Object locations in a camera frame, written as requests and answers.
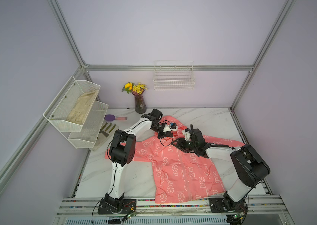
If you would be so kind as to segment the pink hooded jacket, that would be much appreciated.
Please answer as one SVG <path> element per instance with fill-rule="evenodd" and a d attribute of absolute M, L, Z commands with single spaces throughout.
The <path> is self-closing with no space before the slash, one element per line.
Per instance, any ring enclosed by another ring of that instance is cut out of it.
<path fill-rule="evenodd" d="M 198 157 L 193 153 L 183 153 L 171 145 L 172 141 L 183 137 L 184 126 L 177 119 L 165 116 L 161 121 L 175 122 L 178 130 L 173 138 L 158 139 L 153 130 L 136 138 L 136 151 L 132 161 L 152 163 L 156 184 L 156 203 L 183 203 L 225 193 L 221 177 L 212 158 Z M 206 142 L 242 147 L 243 143 L 203 135 Z"/>

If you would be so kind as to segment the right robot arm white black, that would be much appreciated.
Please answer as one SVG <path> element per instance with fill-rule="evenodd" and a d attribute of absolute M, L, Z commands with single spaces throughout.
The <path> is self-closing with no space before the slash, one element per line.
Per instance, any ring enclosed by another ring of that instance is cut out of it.
<path fill-rule="evenodd" d="M 242 209 L 248 193 L 271 173 L 270 167 L 250 144 L 231 147 L 227 144 L 206 142 L 201 131 L 193 126 L 185 129 L 183 135 L 172 142 L 174 147 L 198 157 L 232 162 L 237 173 L 237 180 L 223 197 L 210 201 L 212 210 L 234 212 Z"/>

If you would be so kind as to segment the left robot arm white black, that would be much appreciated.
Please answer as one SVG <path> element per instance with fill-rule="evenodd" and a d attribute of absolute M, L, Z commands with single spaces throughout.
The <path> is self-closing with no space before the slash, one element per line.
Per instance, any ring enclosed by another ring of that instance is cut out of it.
<path fill-rule="evenodd" d="M 174 131 L 177 131 L 175 122 L 161 121 L 163 114 L 157 109 L 151 113 L 144 114 L 140 120 L 131 127 L 115 131 L 109 149 L 106 153 L 112 162 L 112 177 L 110 188 L 100 202 L 100 209 L 108 208 L 119 212 L 124 207 L 123 177 L 125 168 L 129 164 L 136 151 L 136 138 L 146 131 L 153 130 L 157 133 L 158 139 L 165 137 L 173 138 Z"/>

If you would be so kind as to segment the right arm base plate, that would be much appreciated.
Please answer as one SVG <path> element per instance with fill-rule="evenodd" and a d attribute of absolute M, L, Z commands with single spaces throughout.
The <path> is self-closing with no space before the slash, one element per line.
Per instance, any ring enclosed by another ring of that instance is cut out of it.
<path fill-rule="evenodd" d="M 247 211 L 247 204 L 244 199 L 234 202 L 228 197 L 210 198 L 209 205 L 212 213 L 237 213 Z"/>

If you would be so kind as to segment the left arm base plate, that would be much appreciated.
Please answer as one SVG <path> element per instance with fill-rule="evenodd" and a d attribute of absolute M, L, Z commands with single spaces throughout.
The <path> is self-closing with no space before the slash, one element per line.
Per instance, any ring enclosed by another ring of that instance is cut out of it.
<path fill-rule="evenodd" d="M 96 211 L 99 215 L 126 215 L 133 212 L 136 209 L 137 200 L 136 199 L 121 199 L 109 202 L 104 199 L 99 203 Z"/>

